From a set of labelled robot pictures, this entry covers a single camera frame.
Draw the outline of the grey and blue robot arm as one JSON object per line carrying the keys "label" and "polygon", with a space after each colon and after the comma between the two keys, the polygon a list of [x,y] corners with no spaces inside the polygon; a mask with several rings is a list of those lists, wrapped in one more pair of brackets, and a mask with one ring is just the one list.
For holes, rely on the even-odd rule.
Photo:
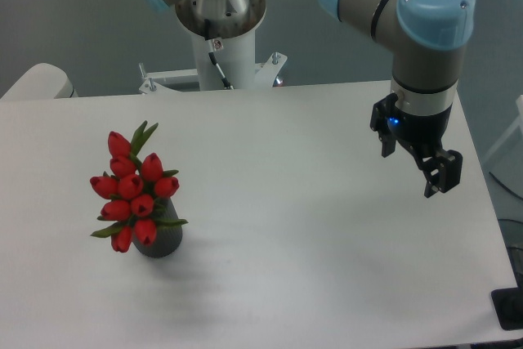
{"label": "grey and blue robot arm", "polygon": [[[255,64],[255,31],[266,0],[146,0],[174,10],[190,34],[199,87],[272,87],[283,62]],[[474,27],[476,0],[318,0],[336,20],[369,36],[393,55],[390,93],[372,109],[371,129],[382,155],[397,146],[413,157],[431,197],[458,185],[462,155],[442,137]]]}

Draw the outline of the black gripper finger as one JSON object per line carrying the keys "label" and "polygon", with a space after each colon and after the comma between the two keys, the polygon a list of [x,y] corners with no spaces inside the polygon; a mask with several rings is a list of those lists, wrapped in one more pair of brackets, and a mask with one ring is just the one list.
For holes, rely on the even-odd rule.
{"label": "black gripper finger", "polygon": [[396,150],[396,137],[392,134],[390,124],[396,125],[397,118],[383,115],[372,114],[370,128],[378,134],[378,139],[382,143],[381,156],[386,158]]}
{"label": "black gripper finger", "polygon": [[422,159],[421,170],[426,178],[424,196],[446,193],[461,181],[463,156],[456,150],[437,149],[426,159]]}

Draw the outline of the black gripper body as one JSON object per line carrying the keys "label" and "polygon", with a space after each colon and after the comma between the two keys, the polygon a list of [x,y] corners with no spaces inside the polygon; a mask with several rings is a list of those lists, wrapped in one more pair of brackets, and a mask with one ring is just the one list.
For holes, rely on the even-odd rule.
{"label": "black gripper body", "polygon": [[430,158],[437,149],[444,149],[442,137],[448,126],[452,106],[438,114],[415,115],[401,110],[396,105],[398,101],[398,95],[390,93],[373,105],[372,114],[397,118],[396,125],[390,124],[396,143],[399,142],[413,156],[421,169],[422,159]]}

